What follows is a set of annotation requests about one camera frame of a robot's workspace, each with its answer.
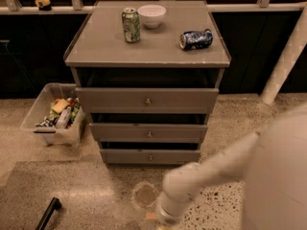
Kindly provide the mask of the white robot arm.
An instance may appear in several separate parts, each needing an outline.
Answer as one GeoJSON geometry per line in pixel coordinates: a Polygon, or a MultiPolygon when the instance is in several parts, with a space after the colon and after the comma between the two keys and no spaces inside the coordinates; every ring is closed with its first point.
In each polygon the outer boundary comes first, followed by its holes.
{"type": "Polygon", "coordinates": [[[167,172],[157,219],[176,225],[202,189],[240,180],[246,183],[243,230],[307,230],[307,103],[202,163],[167,172]]]}

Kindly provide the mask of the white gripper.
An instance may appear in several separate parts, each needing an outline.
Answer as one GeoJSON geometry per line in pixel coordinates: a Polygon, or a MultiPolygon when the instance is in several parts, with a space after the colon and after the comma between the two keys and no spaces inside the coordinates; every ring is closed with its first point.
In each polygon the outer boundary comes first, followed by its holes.
{"type": "Polygon", "coordinates": [[[183,219],[185,208],[184,203],[176,202],[161,193],[156,200],[155,214],[160,223],[174,226],[183,219]]]}

